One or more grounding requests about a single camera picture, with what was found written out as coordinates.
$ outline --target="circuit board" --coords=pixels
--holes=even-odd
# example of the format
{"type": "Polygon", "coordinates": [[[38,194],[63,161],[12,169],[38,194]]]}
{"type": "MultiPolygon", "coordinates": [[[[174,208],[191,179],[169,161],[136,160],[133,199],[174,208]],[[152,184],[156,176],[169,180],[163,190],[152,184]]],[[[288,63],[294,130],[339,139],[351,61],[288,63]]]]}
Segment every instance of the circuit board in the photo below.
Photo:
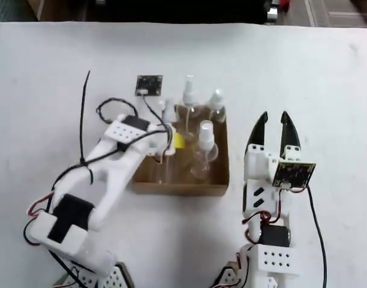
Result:
{"type": "Polygon", "coordinates": [[[273,186],[290,183],[290,188],[306,188],[315,169],[315,163],[280,161],[275,172],[273,186]]]}
{"type": "Polygon", "coordinates": [[[162,75],[140,75],[137,77],[136,96],[160,96],[162,75]]]}

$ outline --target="bottle cap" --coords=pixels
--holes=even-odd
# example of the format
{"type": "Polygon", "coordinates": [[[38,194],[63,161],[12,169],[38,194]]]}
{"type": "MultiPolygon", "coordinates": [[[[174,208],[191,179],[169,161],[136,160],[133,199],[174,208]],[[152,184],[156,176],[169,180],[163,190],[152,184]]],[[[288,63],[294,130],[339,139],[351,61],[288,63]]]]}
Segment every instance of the bottle cap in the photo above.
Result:
{"type": "Polygon", "coordinates": [[[220,89],[216,89],[210,98],[209,107],[212,110],[221,110],[224,107],[224,99],[222,97],[222,91],[220,89]]]}
{"type": "Polygon", "coordinates": [[[189,106],[195,104],[193,93],[193,76],[188,75],[186,77],[185,89],[183,90],[182,101],[184,105],[189,106]]]}
{"type": "Polygon", "coordinates": [[[214,146],[213,123],[205,120],[200,124],[200,135],[198,145],[202,150],[211,151],[214,146]]]}
{"type": "Polygon", "coordinates": [[[177,122],[177,114],[174,107],[174,102],[172,99],[166,99],[165,110],[164,110],[164,122],[175,123],[177,122]]]}

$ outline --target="white robotic arm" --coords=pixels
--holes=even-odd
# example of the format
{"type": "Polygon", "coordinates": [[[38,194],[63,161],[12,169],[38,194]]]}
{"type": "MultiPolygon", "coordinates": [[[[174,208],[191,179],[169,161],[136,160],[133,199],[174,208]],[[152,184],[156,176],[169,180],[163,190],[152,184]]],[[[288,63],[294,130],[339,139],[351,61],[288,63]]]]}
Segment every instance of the white robotic arm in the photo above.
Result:
{"type": "MultiPolygon", "coordinates": [[[[107,277],[117,259],[110,251],[98,251],[89,231],[102,228],[145,156],[166,149],[166,131],[163,129],[163,126],[158,127],[135,116],[119,115],[86,162],[111,152],[112,155],[67,173],[54,189],[53,211],[39,213],[30,235],[61,257],[107,277]],[[91,176],[107,184],[97,206],[70,194],[78,183],[90,181],[91,176]]],[[[166,150],[167,155],[174,152],[172,145],[166,150]]]]}
{"type": "Polygon", "coordinates": [[[266,122],[265,112],[253,128],[244,158],[242,210],[249,244],[237,254],[237,269],[224,268],[214,287],[286,287],[287,275],[300,271],[296,241],[291,238],[291,201],[293,193],[307,188],[315,163],[302,161],[297,131],[286,112],[281,119],[281,152],[267,152],[266,122]]]}

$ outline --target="cardboard box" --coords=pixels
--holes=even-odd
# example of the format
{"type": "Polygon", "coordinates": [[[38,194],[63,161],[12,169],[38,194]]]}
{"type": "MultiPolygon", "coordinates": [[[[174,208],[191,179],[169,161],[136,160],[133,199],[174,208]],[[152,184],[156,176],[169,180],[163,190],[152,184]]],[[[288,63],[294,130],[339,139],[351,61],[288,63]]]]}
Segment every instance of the cardboard box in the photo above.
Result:
{"type": "Polygon", "coordinates": [[[158,167],[152,157],[146,157],[133,177],[131,188],[139,194],[166,194],[180,196],[222,196],[229,185],[229,158],[227,145],[227,123],[214,124],[215,142],[218,145],[218,157],[211,162],[210,177],[196,179],[190,172],[193,164],[193,145],[177,149],[169,159],[173,163],[172,180],[169,183],[157,183],[157,174],[166,166],[158,167]]]}

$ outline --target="white table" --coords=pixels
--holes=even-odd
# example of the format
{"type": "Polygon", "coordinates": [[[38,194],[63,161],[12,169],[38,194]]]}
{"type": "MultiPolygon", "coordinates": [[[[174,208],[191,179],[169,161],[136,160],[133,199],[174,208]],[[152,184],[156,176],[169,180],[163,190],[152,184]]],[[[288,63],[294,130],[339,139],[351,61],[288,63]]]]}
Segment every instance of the white table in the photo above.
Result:
{"type": "MultiPolygon", "coordinates": [[[[25,244],[22,229],[28,205],[79,159],[80,97],[90,69],[87,152],[106,126],[95,108],[109,97],[136,102],[137,75],[164,75],[164,97],[182,95],[186,74],[196,76],[199,99],[218,87],[227,97],[226,195],[127,191],[97,235],[117,251],[137,287],[208,287],[235,259],[246,243],[243,152],[265,110],[268,148],[279,150],[287,110],[305,158],[317,162],[311,187],[328,287],[367,287],[367,30],[111,23],[0,24],[0,284],[50,287],[63,273],[45,249],[25,244]]],[[[98,197],[102,188],[89,192],[98,197]]],[[[306,194],[297,213],[293,233],[304,272],[292,287],[318,288],[321,250],[306,194]]]]}

